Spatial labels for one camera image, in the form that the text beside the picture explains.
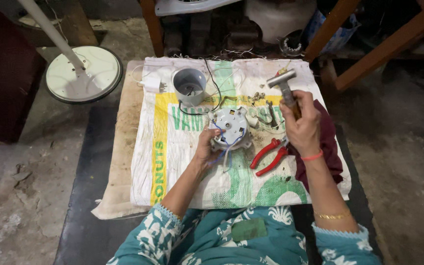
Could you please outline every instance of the person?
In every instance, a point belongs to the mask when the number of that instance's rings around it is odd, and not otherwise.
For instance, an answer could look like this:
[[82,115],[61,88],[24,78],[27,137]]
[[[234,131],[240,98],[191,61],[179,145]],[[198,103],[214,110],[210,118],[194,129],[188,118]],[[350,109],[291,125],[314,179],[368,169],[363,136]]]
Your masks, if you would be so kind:
[[[356,223],[341,196],[319,144],[320,113],[309,92],[294,91],[302,117],[295,120],[281,101],[290,143],[305,159],[317,247],[327,265],[379,265],[368,230]],[[306,265],[305,237],[295,229],[289,206],[245,209],[188,209],[203,173],[217,154],[206,127],[183,174],[127,236],[108,265]]]

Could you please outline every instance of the wrench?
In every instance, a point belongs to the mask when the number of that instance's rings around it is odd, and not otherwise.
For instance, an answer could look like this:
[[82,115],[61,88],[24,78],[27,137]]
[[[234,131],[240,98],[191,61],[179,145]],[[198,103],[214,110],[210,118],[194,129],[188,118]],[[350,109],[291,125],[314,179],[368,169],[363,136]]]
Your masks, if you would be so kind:
[[278,128],[278,123],[276,122],[276,117],[274,117],[274,111],[272,110],[272,101],[266,101],[266,105],[268,105],[269,114],[271,114],[271,127]]

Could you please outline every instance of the woman's right hand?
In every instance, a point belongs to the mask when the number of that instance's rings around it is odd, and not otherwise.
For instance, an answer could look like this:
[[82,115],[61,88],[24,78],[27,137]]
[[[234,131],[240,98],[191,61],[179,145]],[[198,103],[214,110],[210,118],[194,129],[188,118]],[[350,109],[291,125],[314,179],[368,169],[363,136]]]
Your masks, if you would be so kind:
[[302,157],[310,157],[320,153],[320,112],[313,105],[313,95],[302,90],[292,91],[297,98],[302,118],[297,121],[284,100],[280,101],[279,108],[286,121],[286,134],[291,144]]

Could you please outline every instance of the sleeve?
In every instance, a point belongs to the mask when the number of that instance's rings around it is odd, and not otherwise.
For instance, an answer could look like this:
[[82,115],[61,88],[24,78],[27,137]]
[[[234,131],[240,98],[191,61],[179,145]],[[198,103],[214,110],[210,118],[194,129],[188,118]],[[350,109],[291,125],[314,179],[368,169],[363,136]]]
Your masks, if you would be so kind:
[[181,221],[157,203],[142,223],[129,233],[107,265],[166,265],[181,230]]
[[317,247],[325,265],[380,265],[379,258],[372,253],[369,232],[359,226],[358,233],[338,232],[322,229],[312,224],[317,238]]

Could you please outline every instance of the gold bangle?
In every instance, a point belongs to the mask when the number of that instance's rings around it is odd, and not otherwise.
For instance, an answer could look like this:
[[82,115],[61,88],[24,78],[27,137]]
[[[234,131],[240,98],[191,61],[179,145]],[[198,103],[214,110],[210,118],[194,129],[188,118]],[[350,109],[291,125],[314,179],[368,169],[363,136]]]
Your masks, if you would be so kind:
[[342,214],[319,214],[316,211],[313,211],[315,213],[316,216],[323,218],[323,219],[331,219],[331,220],[338,220],[338,219],[343,219],[347,216],[351,215],[351,212],[348,210],[345,213]]

